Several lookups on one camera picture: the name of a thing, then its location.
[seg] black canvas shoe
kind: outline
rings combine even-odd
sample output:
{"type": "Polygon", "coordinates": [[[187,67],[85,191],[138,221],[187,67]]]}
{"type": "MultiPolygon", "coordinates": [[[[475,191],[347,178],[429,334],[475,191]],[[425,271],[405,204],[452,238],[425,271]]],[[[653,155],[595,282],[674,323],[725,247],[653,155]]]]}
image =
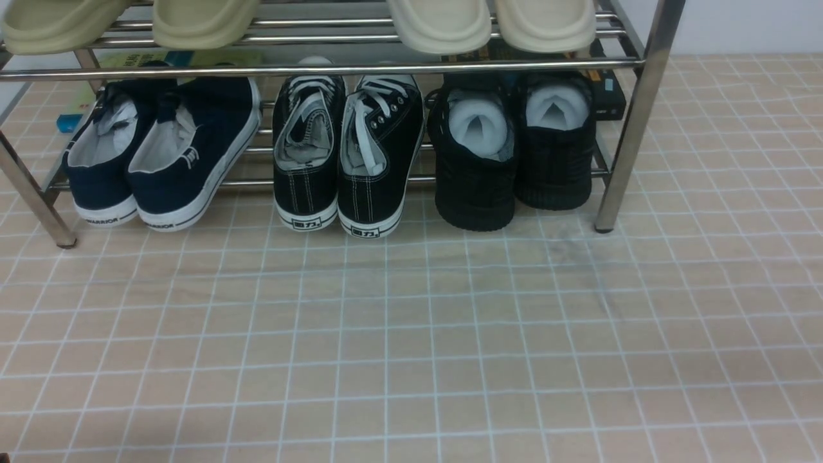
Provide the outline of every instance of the black canvas shoe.
{"type": "Polygon", "coordinates": [[[592,193],[591,82],[577,72],[526,74],[514,91],[521,158],[514,194],[527,206],[579,208],[592,193]]]}
{"type": "MultiPolygon", "coordinates": [[[[312,57],[302,64],[330,64],[312,57]]],[[[346,81],[340,76],[286,79],[274,105],[274,200],[287,227],[308,232],[337,217],[337,162],[346,81]]]]}
{"type": "Polygon", "coordinates": [[[493,75],[446,77],[429,113],[435,205],[455,227],[492,232],[514,217],[517,156],[507,96],[493,75]]]}
{"type": "Polygon", "coordinates": [[[412,76],[366,76],[348,97],[337,194],[340,222],[352,236],[380,238],[400,223],[424,121],[412,76]]]}

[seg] rack leg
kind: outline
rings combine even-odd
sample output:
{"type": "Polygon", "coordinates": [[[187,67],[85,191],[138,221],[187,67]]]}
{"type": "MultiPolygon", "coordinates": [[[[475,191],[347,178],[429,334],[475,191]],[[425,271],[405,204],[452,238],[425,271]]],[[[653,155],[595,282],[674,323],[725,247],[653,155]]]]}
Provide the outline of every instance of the rack leg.
{"type": "Polygon", "coordinates": [[[23,163],[14,147],[0,131],[0,170],[11,181],[17,193],[31,208],[31,212],[40,220],[43,228],[51,235],[58,247],[71,249],[77,243],[77,237],[68,229],[60,214],[54,210],[52,204],[46,202],[37,181],[31,176],[29,169],[23,163]]]}
{"type": "Polygon", "coordinates": [[[654,13],[652,30],[646,43],[646,63],[637,78],[635,92],[623,124],[623,133],[612,163],[611,176],[594,222],[594,230],[598,233],[609,233],[614,230],[617,213],[623,203],[632,169],[635,167],[640,143],[652,114],[654,100],[666,71],[685,5],[686,0],[658,0],[658,9],[654,13]]]}
{"type": "MultiPolygon", "coordinates": [[[[100,69],[100,63],[97,61],[95,52],[90,49],[74,50],[74,57],[77,58],[77,62],[83,69],[100,69]]],[[[97,91],[105,85],[105,81],[101,79],[93,79],[89,81],[89,85],[91,86],[91,91],[93,91],[96,95],[97,91]]]]}

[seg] book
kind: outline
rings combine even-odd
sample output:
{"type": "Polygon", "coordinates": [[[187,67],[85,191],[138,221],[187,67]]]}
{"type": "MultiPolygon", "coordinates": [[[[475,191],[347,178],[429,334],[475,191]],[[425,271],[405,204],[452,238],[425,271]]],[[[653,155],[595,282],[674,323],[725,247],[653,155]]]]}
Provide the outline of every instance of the book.
{"type": "MultiPolygon", "coordinates": [[[[136,68],[149,61],[165,61],[172,66],[214,66],[232,63],[236,66],[256,66],[263,62],[263,52],[254,50],[158,51],[154,53],[116,53],[100,59],[101,68],[136,68]]],[[[73,133],[89,109],[95,104],[95,93],[84,85],[57,117],[61,133],[73,133]]]]}

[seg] tiled floor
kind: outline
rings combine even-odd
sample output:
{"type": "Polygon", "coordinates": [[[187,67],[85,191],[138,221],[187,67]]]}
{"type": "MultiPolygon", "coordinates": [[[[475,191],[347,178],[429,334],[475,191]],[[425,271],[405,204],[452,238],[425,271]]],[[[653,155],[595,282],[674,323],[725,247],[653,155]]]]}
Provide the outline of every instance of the tiled floor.
{"type": "MultiPolygon", "coordinates": [[[[34,85],[3,125],[38,177],[73,88],[34,85]]],[[[2,178],[0,451],[820,461],[821,131],[823,56],[676,58],[608,236],[597,195],[480,235],[418,191],[376,243],[289,232],[267,191],[179,234],[88,229],[64,195],[60,251],[2,178]]]]}

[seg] canvas sneaker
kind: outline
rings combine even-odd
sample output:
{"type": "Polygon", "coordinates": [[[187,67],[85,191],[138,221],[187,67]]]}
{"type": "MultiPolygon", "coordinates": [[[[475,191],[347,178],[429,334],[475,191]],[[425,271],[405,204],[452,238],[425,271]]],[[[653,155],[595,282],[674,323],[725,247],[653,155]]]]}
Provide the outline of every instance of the canvas sneaker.
{"type": "Polygon", "coordinates": [[[435,206],[455,227],[491,232],[514,217],[516,134],[496,76],[448,76],[429,113],[435,206]]]}
{"type": "MultiPolygon", "coordinates": [[[[312,57],[301,64],[330,64],[312,57]]],[[[337,163],[346,81],[340,76],[286,79],[274,105],[274,199],[292,230],[308,232],[337,217],[337,163]]]]}
{"type": "Polygon", "coordinates": [[[199,77],[161,96],[127,173],[146,225],[174,232],[199,220],[261,118],[251,78],[199,77]]]}
{"type": "Polygon", "coordinates": [[[400,223],[423,139],[423,100],[412,76],[366,76],[346,100],[338,211],[343,228],[380,238],[400,223]]]}
{"type": "MultiPolygon", "coordinates": [[[[152,61],[143,66],[168,66],[152,61]]],[[[63,152],[77,213],[93,227],[115,227],[137,216],[126,168],[154,124],[157,97],[177,86],[174,79],[110,82],[98,108],[63,152]]]]}
{"type": "Polygon", "coordinates": [[[533,208],[569,210],[592,193],[597,149],[591,82],[578,72],[526,74],[516,84],[521,159],[514,194],[533,208]]]}

